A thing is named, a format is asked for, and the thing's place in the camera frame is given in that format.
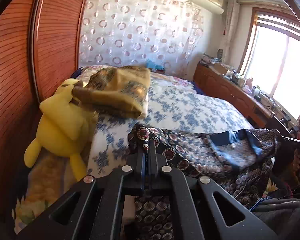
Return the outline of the dark circle-patterned garment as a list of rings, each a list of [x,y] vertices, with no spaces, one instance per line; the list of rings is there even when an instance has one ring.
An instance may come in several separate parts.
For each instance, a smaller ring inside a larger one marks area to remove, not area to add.
[[[164,158],[163,188],[148,182],[149,141]],[[137,124],[131,154],[146,154],[145,190],[135,197],[130,239],[274,239],[250,209],[261,199],[281,134],[268,129],[189,133]]]

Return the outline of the wooden sideboard cabinet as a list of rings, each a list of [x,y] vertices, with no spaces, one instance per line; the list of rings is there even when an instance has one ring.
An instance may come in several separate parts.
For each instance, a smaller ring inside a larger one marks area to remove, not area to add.
[[[193,81],[206,95],[231,103],[254,127],[271,128],[270,111],[212,68],[198,63]]]

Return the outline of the blue floral white quilt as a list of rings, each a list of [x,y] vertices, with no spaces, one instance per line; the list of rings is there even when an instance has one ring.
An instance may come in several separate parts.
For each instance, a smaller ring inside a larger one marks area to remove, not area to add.
[[[173,87],[149,87],[148,115],[144,119],[100,114],[90,149],[88,172],[103,177],[126,163],[128,133],[136,123],[191,133],[220,133],[251,128],[229,102]]]

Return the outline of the folded golden patterned cloth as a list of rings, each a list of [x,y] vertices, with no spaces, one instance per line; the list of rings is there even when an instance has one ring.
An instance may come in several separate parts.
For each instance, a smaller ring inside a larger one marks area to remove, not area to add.
[[[150,73],[142,66],[102,68],[85,86],[75,85],[72,94],[99,113],[144,119],[148,115]]]

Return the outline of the pink bottle on sideboard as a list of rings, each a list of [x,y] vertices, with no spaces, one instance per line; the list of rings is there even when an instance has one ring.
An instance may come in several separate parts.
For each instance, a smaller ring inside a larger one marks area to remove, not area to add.
[[[247,94],[252,94],[252,90],[253,90],[253,78],[252,77],[250,77],[246,80],[243,90]]]

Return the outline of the yellow plush toy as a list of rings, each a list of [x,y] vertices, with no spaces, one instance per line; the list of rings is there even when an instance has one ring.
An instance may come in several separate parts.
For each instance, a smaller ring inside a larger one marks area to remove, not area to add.
[[[87,166],[81,157],[87,142],[93,135],[97,113],[81,105],[73,96],[75,87],[83,88],[79,79],[67,79],[53,96],[39,105],[42,117],[36,137],[27,147],[24,163],[32,168],[42,148],[58,157],[70,159],[70,166],[77,181],[87,174]]]

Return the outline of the navy blue bed sheet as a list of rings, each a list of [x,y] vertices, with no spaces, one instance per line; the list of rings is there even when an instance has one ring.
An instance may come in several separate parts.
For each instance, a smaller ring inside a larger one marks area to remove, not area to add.
[[[191,81],[191,84],[193,85],[193,89],[197,92],[197,94],[205,95],[205,93],[199,88],[199,86],[194,81]]]

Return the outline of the teal object behind bed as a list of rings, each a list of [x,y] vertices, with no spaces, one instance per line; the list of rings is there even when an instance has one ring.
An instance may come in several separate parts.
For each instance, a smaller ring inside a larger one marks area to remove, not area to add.
[[[152,70],[162,70],[162,71],[165,70],[165,67],[164,67],[164,66],[159,65],[159,64],[156,64],[156,63],[154,63],[154,62],[151,61],[151,60],[147,60],[147,61],[145,62],[145,66],[146,66],[147,68],[149,68],[149,69],[152,69]]]

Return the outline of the cardboard box on sideboard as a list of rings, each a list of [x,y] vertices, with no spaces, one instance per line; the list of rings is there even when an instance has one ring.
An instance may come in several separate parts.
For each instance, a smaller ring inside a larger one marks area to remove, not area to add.
[[[232,72],[232,69],[230,67],[221,63],[214,63],[210,67],[221,75],[227,75]]]

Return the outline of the white circle-patterned curtain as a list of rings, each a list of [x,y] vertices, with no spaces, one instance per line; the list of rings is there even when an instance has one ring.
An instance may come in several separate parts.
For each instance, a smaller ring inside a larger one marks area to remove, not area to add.
[[[190,64],[203,35],[202,11],[174,0],[87,0],[79,37],[80,66],[145,65],[189,78]]]

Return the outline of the beige window drape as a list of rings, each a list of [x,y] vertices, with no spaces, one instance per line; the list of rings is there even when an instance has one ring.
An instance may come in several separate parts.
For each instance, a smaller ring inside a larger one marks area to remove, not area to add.
[[[229,64],[230,62],[230,46],[237,29],[239,11],[240,11],[240,4],[238,3],[238,1],[228,0],[224,34],[220,45],[220,48],[223,51],[222,54],[223,64]]]

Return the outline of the red wooden wardrobe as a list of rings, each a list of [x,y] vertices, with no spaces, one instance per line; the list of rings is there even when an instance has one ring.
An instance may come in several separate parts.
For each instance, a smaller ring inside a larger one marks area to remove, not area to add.
[[[78,67],[86,0],[0,0],[0,216],[17,194],[39,104]]]

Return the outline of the window with wooden frame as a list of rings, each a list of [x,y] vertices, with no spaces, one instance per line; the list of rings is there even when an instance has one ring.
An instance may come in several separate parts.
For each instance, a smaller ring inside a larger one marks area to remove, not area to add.
[[[293,120],[300,118],[300,21],[296,16],[254,7],[238,71]]]

